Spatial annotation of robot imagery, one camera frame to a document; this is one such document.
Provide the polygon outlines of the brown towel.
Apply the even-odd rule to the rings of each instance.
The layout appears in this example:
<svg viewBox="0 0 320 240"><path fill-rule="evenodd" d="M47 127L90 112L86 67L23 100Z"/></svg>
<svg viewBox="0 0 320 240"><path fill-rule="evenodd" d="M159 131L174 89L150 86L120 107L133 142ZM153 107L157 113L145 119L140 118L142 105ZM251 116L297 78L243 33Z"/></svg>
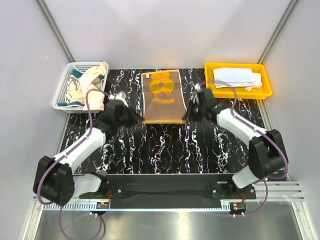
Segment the brown towel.
<svg viewBox="0 0 320 240"><path fill-rule="evenodd" d="M184 124L187 112L178 69L141 74L143 122L145 124Z"/></svg>

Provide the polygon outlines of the light blue white towel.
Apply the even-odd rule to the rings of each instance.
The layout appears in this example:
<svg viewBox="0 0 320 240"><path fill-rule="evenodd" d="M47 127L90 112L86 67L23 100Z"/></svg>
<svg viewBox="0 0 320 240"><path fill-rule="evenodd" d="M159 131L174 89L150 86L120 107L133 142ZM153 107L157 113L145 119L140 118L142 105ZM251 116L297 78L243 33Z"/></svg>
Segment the light blue white towel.
<svg viewBox="0 0 320 240"><path fill-rule="evenodd" d="M221 67L213 69L216 88L249 87L254 84L254 75L250 68Z"/></svg>

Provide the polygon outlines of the pink rabbit towel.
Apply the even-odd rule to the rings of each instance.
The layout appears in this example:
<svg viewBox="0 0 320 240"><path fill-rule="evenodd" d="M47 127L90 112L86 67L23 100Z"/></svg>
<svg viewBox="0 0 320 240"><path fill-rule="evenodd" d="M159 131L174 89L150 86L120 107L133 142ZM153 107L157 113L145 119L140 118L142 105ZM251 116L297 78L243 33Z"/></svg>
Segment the pink rabbit towel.
<svg viewBox="0 0 320 240"><path fill-rule="evenodd" d="M252 89L259 89L263 86L262 84L262 75L260 73L254 72L253 74L253 85L246 86L245 89L247 91L251 91Z"/></svg>

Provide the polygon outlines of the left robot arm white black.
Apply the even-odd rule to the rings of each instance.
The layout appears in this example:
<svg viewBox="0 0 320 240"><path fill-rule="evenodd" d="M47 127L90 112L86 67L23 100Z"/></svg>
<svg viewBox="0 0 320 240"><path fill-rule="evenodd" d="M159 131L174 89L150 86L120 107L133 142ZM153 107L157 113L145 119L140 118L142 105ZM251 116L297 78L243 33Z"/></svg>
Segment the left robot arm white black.
<svg viewBox="0 0 320 240"><path fill-rule="evenodd" d="M41 204L65 206L75 196L92 193L103 198L108 193L101 174L75 176L74 173L119 128L135 126L143 118L128 104L123 91L108 94L107 98L104 110L96 119L89 120L89 129L78 140L55 156L44 156L39 160L33 192Z"/></svg>

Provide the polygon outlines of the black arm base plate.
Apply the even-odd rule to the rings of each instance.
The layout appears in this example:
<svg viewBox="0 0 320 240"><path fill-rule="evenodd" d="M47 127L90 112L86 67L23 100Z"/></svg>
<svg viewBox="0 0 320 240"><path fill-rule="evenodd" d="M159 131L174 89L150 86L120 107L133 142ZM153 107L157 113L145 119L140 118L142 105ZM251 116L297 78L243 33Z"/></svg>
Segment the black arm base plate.
<svg viewBox="0 0 320 240"><path fill-rule="evenodd" d="M107 174L96 192L80 195L81 199L124 199L138 194L196 195L214 200L255 200L256 191L250 184L236 188L231 173L187 174Z"/></svg>

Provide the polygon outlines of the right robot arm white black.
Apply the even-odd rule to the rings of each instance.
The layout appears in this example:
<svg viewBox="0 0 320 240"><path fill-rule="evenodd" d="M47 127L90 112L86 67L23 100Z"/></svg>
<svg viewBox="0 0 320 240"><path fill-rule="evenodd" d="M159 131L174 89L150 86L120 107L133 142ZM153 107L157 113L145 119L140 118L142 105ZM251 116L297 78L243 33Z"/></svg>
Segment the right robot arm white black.
<svg viewBox="0 0 320 240"><path fill-rule="evenodd" d="M183 119L188 122L211 121L248 147L247 166L233 174L227 183L230 197L239 198L246 187L265 179L277 179L275 172L279 170L284 171L280 179L287 176L289 161L278 130L259 127L239 115L233 106L218 104L212 90L204 88L201 83L197 83L194 89Z"/></svg>

